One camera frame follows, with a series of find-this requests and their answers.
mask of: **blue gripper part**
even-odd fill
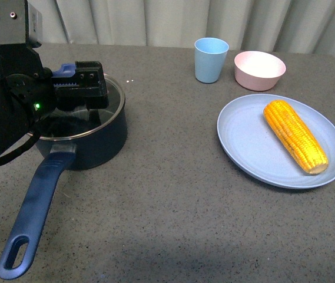
[[[72,77],[75,74],[75,64],[72,63],[64,63],[61,65],[61,68],[57,71],[53,71],[52,75],[53,77],[63,77],[63,78],[69,78]]]

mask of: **speckled countertop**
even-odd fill
[[[335,181],[310,190],[267,185],[218,140],[221,109],[255,93],[234,80],[238,52],[228,53],[216,83],[202,84],[193,49],[37,51],[53,70],[102,62],[125,91],[128,139],[106,164],[61,175],[34,263],[16,282],[335,282]],[[277,56],[287,72],[268,93],[335,125],[335,58]],[[33,147],[0,167],[0,255],[41,161]]]

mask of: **plastic cup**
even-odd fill
[[[205,37],[195,42],[195,76],[202,83],[218,80],[225,63],[228,44],[218,38]]]

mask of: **corn on the cob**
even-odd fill
[[[310,129],[284,100],[274,100],[264,108],[264,116],[301,168],[309,174],[327,169],[328,158]]]

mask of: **blue pot handle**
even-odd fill
[[[75,150],[51,152],[37,168],[0,258],[0,278],[12,280],[31,267],[60,174],[75,160]],[[22,262],[13,267],[19,248]]]

